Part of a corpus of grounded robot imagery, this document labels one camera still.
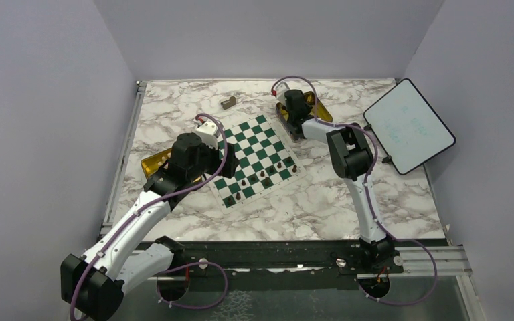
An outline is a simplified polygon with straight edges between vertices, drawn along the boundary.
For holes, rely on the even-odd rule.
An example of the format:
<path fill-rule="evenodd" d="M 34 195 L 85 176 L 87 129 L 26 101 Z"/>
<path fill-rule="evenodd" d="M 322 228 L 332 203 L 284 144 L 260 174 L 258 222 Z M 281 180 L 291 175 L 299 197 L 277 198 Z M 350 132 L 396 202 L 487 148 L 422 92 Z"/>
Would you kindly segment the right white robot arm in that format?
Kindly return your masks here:
<path fill-rule="evenodd" d="M 394 252 L 394 244 L 382 227 L 372 196 L 371 174 L 377 154 L 367 142 L 370 135 L 356 124 L 333 124 L 314 117 L 313 107 L 300 90 L 277 89 L 272 94 L 283 106 L 277 108 L 277 114 L 291 138 L 327 145 L 333 170 L 348 187 L 357 214 L 360 265 L 368 272 L 376 272 Z"/>

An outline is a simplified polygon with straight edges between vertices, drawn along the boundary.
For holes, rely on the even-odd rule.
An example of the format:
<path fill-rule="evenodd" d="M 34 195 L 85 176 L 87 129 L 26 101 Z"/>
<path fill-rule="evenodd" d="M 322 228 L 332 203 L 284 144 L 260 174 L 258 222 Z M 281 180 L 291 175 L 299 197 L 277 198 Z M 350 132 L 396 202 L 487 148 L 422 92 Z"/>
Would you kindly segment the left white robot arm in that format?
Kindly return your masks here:
<path fill-rule="evenodd" d="M 157 273 L 178 274 L 175 285 L 187 287 L 192 263 L 179 242 L 162 236 L 133 252 L 188 194 L 215 177 L 232 178 L 238 163 L 224 130 L 180 134 L 124 217 L 82 255 L 63 260 L 61 297 L 70 305 L 69 320 L 109 320 L 128 292 Z"/>

